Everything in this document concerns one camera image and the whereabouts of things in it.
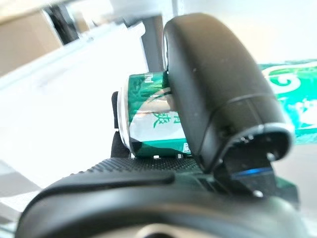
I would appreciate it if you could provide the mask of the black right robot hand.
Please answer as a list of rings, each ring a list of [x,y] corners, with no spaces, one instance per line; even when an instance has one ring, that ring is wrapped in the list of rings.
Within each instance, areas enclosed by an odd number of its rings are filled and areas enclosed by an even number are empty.
[[[111,158],[42,190],[18,238],[306,238],[297,187],[272,163],[293,126],[238,38],[216,18],[164,28],[164,72],[112,101]]]

